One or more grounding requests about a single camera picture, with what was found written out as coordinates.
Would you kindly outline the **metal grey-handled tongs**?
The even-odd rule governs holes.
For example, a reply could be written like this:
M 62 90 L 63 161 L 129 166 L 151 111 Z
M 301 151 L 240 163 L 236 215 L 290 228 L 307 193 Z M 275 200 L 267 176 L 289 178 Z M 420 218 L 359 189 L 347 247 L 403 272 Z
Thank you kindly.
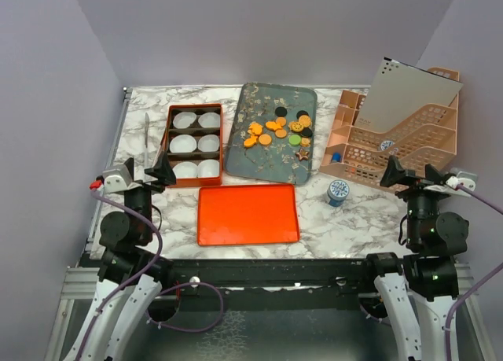
M 149 114 L 146 112 L 144 118 L 144 145 L 143 145 L 144 169 L 148 168 L 149 166 L 149 125 L 150 125 Z

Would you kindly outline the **orange round dotted cookie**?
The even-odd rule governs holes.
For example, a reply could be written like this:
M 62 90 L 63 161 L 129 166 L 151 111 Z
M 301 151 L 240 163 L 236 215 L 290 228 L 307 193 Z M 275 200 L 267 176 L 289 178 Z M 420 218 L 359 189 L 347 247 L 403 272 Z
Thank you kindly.
M 258 142 L 262 146 L 268 146 L 268 145 L 271 144 L 272 138 L 271 138 L 271 136 L 269 134 L 261 134 L 258 137 Z

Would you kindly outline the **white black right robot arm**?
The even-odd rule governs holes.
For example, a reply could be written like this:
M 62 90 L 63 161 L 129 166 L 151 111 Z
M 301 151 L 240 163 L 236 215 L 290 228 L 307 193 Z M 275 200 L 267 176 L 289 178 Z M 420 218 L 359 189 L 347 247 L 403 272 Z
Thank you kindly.
M 456 308 L 460 296 L 454 257 L 468 249 L 469 222 L 454 212 L 441 212 L 439 202 L 459 194 L 460 179 L 433 165 L 425 175 L 388 159 L 380 186 L 402 186 L 396 197 L 407 206 L 405 246 L 394 253 L 374 253 L 361 272 L 364 287 L 384 303 L 401 360 L 457 360 Z

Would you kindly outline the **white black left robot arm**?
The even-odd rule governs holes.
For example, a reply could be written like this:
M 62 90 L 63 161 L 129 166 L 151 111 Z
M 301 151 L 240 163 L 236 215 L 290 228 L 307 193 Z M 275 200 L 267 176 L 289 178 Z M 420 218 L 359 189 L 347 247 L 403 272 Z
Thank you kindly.
M 134 159 L 105 170 L 90 185 L 92 196 L 116 207 L 101 221 L 104 247 L 90 309 L 67 360 L 119 360 L 144 312 L 157 294 L 168 292 L 174 275 L 159 252 L 144 247 L 160 240 L 152 223 L 152 195 L 177 180 L 167 153 L 134 179 Z

